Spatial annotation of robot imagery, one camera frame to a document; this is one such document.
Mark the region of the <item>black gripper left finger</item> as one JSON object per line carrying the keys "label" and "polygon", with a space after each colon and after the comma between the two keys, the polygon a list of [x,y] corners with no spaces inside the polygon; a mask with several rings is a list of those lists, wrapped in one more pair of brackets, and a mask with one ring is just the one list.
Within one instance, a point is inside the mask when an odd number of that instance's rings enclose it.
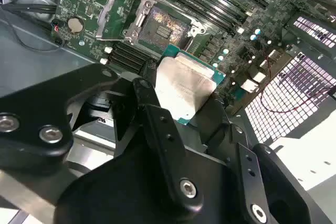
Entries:
{"label": "black gripper left finger", "polygon": [[4,96],[1,115],[12,117],[14,124],[1,131],[1,168],[35,174],[60,169],[73,145],[72,128],[82,106],[101,92],[111,94],[113,104],[123,108],[115,127],[119,139],[132,122],[140,125],[137,99],[157,98],[147,80],[122,80],[98,63]]}

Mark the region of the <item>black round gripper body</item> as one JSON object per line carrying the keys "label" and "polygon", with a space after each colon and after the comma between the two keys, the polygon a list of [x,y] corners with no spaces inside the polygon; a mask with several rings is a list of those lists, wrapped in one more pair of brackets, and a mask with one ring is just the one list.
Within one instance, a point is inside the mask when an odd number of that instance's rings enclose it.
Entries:
{"label": "black round gripper body", "polygon": [[54,223],[229,223],[231,173],[185,148],[158,99],[137,99],[140,128],[124,152],[74,181]]}

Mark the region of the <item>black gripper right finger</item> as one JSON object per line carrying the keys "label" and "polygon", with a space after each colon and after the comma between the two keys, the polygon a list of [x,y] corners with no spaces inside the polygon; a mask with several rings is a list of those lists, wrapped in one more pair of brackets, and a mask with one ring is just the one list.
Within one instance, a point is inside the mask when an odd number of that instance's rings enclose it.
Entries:
{"label": "black gripper right finger", "polygon": [[207,99],[196,121],[206,154],[223,161],[232,172],[247,223],[331,222],[270,147],[249,144],[217,95]]}

